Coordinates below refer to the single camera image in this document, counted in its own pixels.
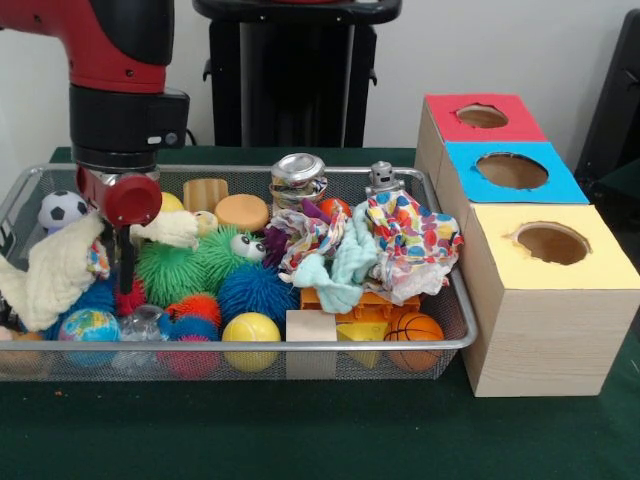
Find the googly eyes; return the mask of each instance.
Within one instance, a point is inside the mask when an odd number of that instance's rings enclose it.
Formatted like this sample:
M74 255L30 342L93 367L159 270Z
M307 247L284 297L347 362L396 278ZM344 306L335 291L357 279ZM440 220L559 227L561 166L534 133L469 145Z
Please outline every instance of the googly eyes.
M252 242L247 235L238 234L231 239L231 250L236 255L248 258L249 260L262 260L267 250L260 242Z

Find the red gripper cap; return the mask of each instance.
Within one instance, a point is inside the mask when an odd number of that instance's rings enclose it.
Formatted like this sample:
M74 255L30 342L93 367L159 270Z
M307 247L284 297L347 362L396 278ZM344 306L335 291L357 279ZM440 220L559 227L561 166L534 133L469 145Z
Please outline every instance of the red gripper cap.
M156 218L161 206L158 183L146 175L130 175L105 192L102 213L116 228L147 225Z

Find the round hole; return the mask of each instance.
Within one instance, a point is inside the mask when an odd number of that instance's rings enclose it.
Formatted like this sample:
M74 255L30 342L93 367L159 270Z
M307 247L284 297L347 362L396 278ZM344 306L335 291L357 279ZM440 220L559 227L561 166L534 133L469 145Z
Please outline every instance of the round hole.
M542 165L514 153L492 153L478 160L476 167L491 183L518 190L538 188L549 179Z
M456 112L458 120L477 128L501 128L509 123L509 118L495 107L476 103Z
M591 251L586 238L559 223L527 224L520 229L516 241L532 257L561 265L577 263Z

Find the basketball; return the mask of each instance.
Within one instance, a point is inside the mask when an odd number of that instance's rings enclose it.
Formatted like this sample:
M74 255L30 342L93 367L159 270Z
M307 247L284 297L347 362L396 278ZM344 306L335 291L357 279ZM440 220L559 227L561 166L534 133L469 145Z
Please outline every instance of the basketball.
M409 312L389 324L384 340L386 342L435 342L443 341L444 333L440 325L429 315ZM398 368L412 373L430 370L438 363L441 355L442 350L389 352L389 358Z

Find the toy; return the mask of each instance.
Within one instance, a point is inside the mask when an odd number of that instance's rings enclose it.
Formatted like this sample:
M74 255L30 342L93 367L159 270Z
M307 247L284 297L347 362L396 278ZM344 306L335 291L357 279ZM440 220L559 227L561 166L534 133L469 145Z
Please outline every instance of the toy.
M180 342L206 342L199 335L186 335ZM182 380L202 380L211 375L220 365L218 352L158 352L158 360L169 371Z
M149 225L131 225L131 238L147 239L178 248L198 246L198 220L184 210L160 212Z
M41 332L44 340L57 340L62 323L78 310L88 308L111 314L115 313L115 298L113 294L115 283L115 275L112 275L107 280L94 282L66 312L58 315L58 319L53 325Z
M221 226L217 231L200 239L197 259L203 271L206 272L206 281L204 288L198 291L217 295L225 278L241 265L254 262L254 260L233 251L231 241L236 235L238 235L238 230L235 227ZM255 241L252 235L247 234L247 237L251 242ZM171 303L177 303L180 300L182 297Z
M243 313L229 322L223 342L279 342L280 331L273 321L260 313ZM276 361L278 352L224 352L224 358L236 370L261 372Z
M135 311L120 319L120 340L123 342L160 342L166 339L160 332L158 320L164 310L155 305L140 305ZM136 376L141 369L153 368L157 361L155 352L121 351L111 362L116 370Z
M249 260L260 261L266 256L265 246L255 240L251 240L247 235L239 233L231 239L231 250L236 255L248 258Z
M289 310L287 342L335 342L336 317L323 311ZM287 379L336 378L336 352L287 352Z
M218 327L206 318L196 315L185 315L174 321L169 315L162 315L158 319L160 332L171 341L182 340L183 337L197 336L205 338L208 342L220 340Z
M368 200L367 217L380 249L370 275L393 303L420 293L437 295L458 261L464 240L454 218L430 212L404 190Z
M218 217L211 212L199 211L194 213L198 222L198 237L204 237L218 229Z
M109 312L83 309L69 315L60 327L58 340L76 342L117 342L118 320ZM67 358L81 367L100 367L113 358L108 352L69 352Z
M338 325L338 340L341 342L381 342L388 323L343 323ZM362 366L373 370L380 360L378 351L347 352Z
M275 269L245 265L222 283L218 303L225 324L241 313L257 312L284 330L287 310L297 310L300 305L300 292L280 280Z
M275 188L304 189L314 179L324 176L320 157L309 153L292 153L271 167L271 185Z
M208 271L196 252L188 248L146 244L140 251L136 271L149 301L161 308L206 291Z
M165 314L158 320L160 331L171 341L212 342L220 339L218 328L209 320L185 315L173 323ZM158 352L158 360L177 377L198 380L209 375L220 364L218 352Z
M221 178L197 178L189 180L182 187L184 206L190 212L206 211L213 213L216 205L229 196L229 186Z
M167 313L172 319L184 317L185 315L196 315L212 322L216 327L220 327L222 324L218 302L214 297L206 293L189 295L179 303L169 305Z
M133 314L120 319L120 339L123 342L159 342L163 340L158 320L164 310L155 305L140 305Z
M162 192L161 212L179 212L181 210L184 210L184 205L178 197L172 193Z
M313 288L303 288L300 291L301 310L322 310L318 294ZM394 305L379 295L367 292L360 298L358 304L348 313L336 314L338 323L377 323L392 322L409 312L420 311L420 297L416 295L404 302L402 306Z
M366 202L358 205L353 219L345 226L331 266L331 276L325 269L324 257L316 253L306 256L291 275L296 287L316 289L325 312L350 312L362 297L364 289L361 285L367 272L378 260L377 248L365 219L366 205ZM332 225L340 216L344 217L344 212L333 217Z
M406 313L389 325L384 339L387 342L441 342L444 340L444 333L429 315ZM442 350L389 352L391 361L407 372L426 372L438 363L441 355Z
M54 233L79 220L89 212L86 202L77 193L59 190L42 200L38 213L38 223Z
M94 282L88 251L102 233L97 212L50 235L29 251L29 270L0 256L0 291L29 331L49 328Z
M233 225L241 231L256 232L269 223L269 208L255 195L231 195L222 199L214 212L220 225Z
M326 213L324 213L319 208L319 206L313 203L312 201L305 198L300 202L300 206L302 207L302 213L304 213L307 217L319 218L327 225L331 223L331 215L327 215Z
M120 286L116 285L116 313L119 317L131 315L136 308L145 303L147 303L147 294L142 280L137 276L133 278L131 293L121 293Z
M369 173L371 186L365 189L367 197L372 197L378 193L395 192L404 190L404 180L397 180L393 167L389 162L376 162L371 165Z
M267 227L264 230L262 244L267 250L267 255L262 260L265 267L278 267L282 258L287 253L289 235L276 227Z
M318 208L329 218L333 216L333 211L337 209L338 206L342 208L342 211L347 217L351 217L351 208L349 208L346 202L339 198L327 198L318 204Z
M291 274L308 255L333 257L342 241L346 221L344 213L336 215L328 225L294 210L275 212L268 228L277 228L289 236L280 268Z

